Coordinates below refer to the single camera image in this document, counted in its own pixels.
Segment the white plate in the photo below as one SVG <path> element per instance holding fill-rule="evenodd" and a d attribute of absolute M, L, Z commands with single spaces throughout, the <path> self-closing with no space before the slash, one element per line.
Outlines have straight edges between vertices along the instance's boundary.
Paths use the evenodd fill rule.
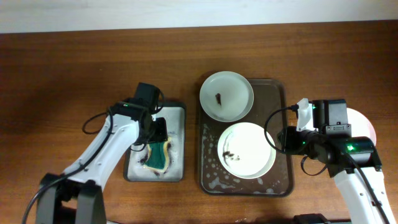
<path fill-rule="evenodd" d="M 371 122 L 359 111 L 347 108 L 348 122 L 352 137 L 368 137 L 376 146 L 376 132 Z"/>

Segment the green yellow sponge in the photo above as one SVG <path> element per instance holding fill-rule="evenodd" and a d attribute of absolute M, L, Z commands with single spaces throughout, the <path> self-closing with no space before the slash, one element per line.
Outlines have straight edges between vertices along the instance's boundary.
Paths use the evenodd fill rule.
<path fill-rule="evenodd" d="M 144 163 L 146 169 L 158 173 L 164 173 L 170 164 L 170 157 L 168 154 L 169 144 L 171 138 L 164 142 L 154 142 L 148 145 L 148 158 Z"/>

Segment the pink plate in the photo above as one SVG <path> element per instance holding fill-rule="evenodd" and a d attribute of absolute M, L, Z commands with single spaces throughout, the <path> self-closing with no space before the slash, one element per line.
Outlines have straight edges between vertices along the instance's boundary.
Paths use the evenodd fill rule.
<path fill-rule="evenodd" d="M 256 179 L 268 173 L 276 160 L 273 139 L 254 123 L 236 123 L 221 134 L 217 154 L 221 165 L 241 179 Z"/>

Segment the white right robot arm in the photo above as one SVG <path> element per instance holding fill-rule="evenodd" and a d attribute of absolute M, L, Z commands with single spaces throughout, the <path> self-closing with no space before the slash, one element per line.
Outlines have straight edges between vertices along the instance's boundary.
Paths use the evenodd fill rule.
<path fill-rule="evenodd" d="M 340 191 L 352 223 L 395 223 L 384 185 L 382 164 L 373 142 L 336 131 L 297 131 L 284 128 L 277 140 L 281 152 L 315 159 L 325 165 Z"/>

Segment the pale green plate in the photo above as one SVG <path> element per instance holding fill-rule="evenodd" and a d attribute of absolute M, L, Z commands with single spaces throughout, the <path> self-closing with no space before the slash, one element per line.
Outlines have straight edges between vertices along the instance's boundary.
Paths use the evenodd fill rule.
<path fill-rule="evenodd" d="M 204 112 L 224 123 L 245 117 L 254 104 L 254 90 L 249 81 L 236 72 L 222 71 L 210 75 L 199 94 Z"/>

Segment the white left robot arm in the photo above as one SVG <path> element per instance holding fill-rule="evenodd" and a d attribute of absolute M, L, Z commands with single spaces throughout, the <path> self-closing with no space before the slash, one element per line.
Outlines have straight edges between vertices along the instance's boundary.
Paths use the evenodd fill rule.
<path fill-rule="evenodd" d="M 103 127 L 84 153 L 62 174 L 46 174 L 30 201 L 36 223 L 107 223 L 103 189 L 120 158 L 132 145 L 167 139 L 166 121 L 155 118 L 158 97 L 128 98 L 107 109 Z"/>

